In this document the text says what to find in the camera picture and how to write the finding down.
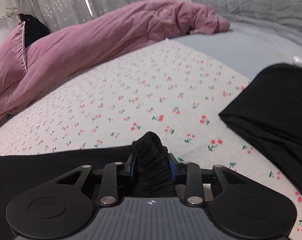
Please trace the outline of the white earbud case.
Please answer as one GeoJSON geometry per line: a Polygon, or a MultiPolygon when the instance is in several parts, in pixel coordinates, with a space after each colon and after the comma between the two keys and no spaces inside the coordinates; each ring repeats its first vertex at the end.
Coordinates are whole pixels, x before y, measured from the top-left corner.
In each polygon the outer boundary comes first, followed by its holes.
{"type": "Polygon", "coordinates": [[[293,65],[302,68],[302,57],[300,57],[300,56],[293,56],[292,62],[293,62],[293,65]]]}

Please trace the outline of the pink pillow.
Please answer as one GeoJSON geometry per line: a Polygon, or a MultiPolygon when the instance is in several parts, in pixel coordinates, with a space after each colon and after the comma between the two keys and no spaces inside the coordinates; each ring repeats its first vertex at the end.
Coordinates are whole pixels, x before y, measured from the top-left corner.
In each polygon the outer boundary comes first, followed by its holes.
{"type": "Polygon", "coordinates": [[[24,26],[25,23],[18,25],[0,46],[0,94],[27,73],[24,26]]]}

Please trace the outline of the pink duvet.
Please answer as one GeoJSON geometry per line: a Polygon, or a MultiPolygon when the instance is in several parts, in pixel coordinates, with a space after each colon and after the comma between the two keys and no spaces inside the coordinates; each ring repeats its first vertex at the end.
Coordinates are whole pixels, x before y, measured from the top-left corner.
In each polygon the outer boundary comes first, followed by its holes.
{"type": "Polygon", "coordinates": [[[0,94],[0,121],[73,75],[166,38],[227,32],[230,23],[205,5],[178,0],[131,3],[51,33],[24,48],[27,73],[0,94]]]}

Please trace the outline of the dark plush item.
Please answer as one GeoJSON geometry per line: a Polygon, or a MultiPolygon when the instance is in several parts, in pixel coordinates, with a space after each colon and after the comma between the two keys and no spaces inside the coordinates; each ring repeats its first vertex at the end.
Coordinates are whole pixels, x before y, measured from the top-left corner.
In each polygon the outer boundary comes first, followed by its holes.
{"type": "Polygon", "coordinates": [[[20,24],[24,23],[24,47],[50,34],[50,30],[37,18],[29,14],[18,14],[20,24]]]}

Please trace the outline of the cherry print bed sheet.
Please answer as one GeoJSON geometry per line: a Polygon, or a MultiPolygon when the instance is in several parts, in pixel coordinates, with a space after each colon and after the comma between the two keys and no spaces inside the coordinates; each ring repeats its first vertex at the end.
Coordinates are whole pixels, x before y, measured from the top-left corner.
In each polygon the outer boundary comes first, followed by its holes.
{"type": "Polygon", "coordinates": [[[156,133],[178,161],[221,164],[293,201],[302,239],[302,192],[219,113],[249,80],[190,47],[163,41],[67,79],[0,128],[0,155],[131,144],[156,133]]]}

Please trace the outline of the black pants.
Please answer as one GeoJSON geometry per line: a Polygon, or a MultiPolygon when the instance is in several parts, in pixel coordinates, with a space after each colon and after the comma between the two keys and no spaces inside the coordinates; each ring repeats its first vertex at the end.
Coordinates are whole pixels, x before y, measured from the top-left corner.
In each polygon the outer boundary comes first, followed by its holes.
{"type": "Polygon", "coordinates": [[[169,168],[168,149],[153,132],[147,132],[129,146],[74,150],[39,155],[0,156],[0,239],[13,239],[7,223],[7,205],[19,194],[65,175],[59,184],[74,185],[80,178],[77,168],[93,170],[115,162],[125,163],[134,154],[133,176],[119,194],[133,197],[175,197],[169,168]]]}

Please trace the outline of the folded black garment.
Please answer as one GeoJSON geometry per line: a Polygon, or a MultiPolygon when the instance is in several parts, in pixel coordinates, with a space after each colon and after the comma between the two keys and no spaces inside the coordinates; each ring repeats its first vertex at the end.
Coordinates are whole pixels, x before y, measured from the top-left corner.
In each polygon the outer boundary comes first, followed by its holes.
{"type": "Polygon", "coordinates": [[[302,192],[302,68],[264,68],[219,117],[302,192]]]}

